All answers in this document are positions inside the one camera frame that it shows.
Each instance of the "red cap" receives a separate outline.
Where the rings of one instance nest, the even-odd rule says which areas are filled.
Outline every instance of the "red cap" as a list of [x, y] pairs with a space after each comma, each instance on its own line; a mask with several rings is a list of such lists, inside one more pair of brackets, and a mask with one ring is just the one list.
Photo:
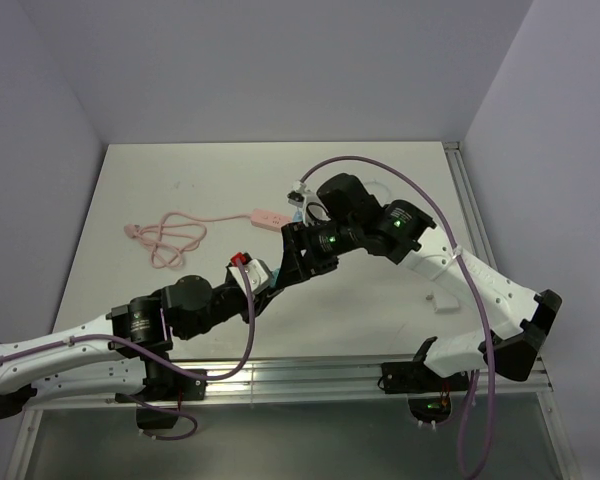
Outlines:
[[237, 262], [236, 260], [240, 260], [240, 263], [242, 263], [243, 265], [247, 264], [247, 257], [245, 257], [242, 252], [238, 252], [236, 253], [233, 257], [231, 257], [231, 264], [235, 267], [237, 266]]

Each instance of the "wall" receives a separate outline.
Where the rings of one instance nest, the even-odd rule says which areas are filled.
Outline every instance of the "wall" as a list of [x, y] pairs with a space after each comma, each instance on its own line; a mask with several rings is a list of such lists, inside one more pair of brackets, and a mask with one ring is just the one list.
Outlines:
[[[26, 14], [0, 0], [0, 341], [50, 330], [102, 153]], [[19, 423], [0, 421], [0, 478]]]
[[600, 479], [600, 0], [536, 0], [465, 141], [498, 265], [564, 306], [545, 358]]
[[21, 0], [108, 143], [460, 140], [531, 0]]

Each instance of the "coiled pink cable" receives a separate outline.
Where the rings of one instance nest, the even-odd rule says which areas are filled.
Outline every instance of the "coiled pink cable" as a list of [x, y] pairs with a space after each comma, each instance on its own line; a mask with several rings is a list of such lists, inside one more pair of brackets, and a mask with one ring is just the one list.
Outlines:
[[[171, 217], [183, 217], [187, 222], [167, 223]], [[207, 226], [205, 223], [224, 222], [225, 220], [235, 220], [237, 218], [251, 218], [247, 213], [230, 215], [228, 217], [200, 218], [188, 213], [173, 211], [165, 213], [160, 221], [153, 225], [141, 227], [140, 225], [128, 224], [124, 226], [124, 233], [127, 237], [138, 240], [138, 243], [146, 249], [150, 256], [149, 262], [153, 268], [178, 268], [184, 265], [184, 253], [191, 252], [200, 246], [200, 242], [207, 235]], [[175, 228], [198, 227], [201, 229], [199, 235], [174, 232]], [[172, 243], [164, 241], [164, 237], [187, 238], [189, 242], [179, 247]], [[171, 252], [172, 256], [166, 259], [161, 250]]]

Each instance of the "white table surface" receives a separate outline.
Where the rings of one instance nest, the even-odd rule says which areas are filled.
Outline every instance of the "white table surface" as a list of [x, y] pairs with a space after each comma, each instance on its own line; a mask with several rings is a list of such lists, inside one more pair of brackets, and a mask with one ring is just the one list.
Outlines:
[[[199, 216], [250, 212], [293, 215], [292, 182], [326, 158], [363, 155], [398, 168], [420, 184], [447, 215], [458, 241], [470, 248], [467, 228], [442, 145], [437, 142], [252, 143], [111, 145], [107, 152], [54, 331], [80, 325], [131, 298], [197, 274], [222, 283], [238, 251], [279, 266], [279, 234], [248, 220], [209, 225], [200, 248], [177, 271], [153, 269], [148, 252], [123, 233], [127, 223], [156, 223], [169, 210]], [[308, 181], [315, 191], [340, 172], [377, 180], [395, 198], [431, 209], [387, 172], [358, 162], [325, 167]], [[370, 187], [382, 201], [386, 193]], [[432, 335], [479, 325], [466, 306], [439, 315], [425, 297], [432, 285], [386, 259], [352, 252], [336, 272], [288, 288], [258, 317], [254, 358], [415, 353]], [[247, 326], [238, 318], [188, 342], [175, 339], [174, 359], [238, 358]]]

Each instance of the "gray floor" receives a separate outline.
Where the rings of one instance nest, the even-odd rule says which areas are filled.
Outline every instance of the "gray floor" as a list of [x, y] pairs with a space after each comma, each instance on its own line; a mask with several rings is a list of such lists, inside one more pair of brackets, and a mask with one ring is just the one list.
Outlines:
[[[457, 425], [419, 431], [404, 399], [195, 409], [184, 441], [139, 437], [133, 410], [46, 412], [28, 480], [453, 479]], [[472, 413], [477, 459], [485, 401]], [[180, 420], [175, 431], [184, 429]], [[498, 398], [494, 448], [481, 479], [559, 479], [535, 395]]]

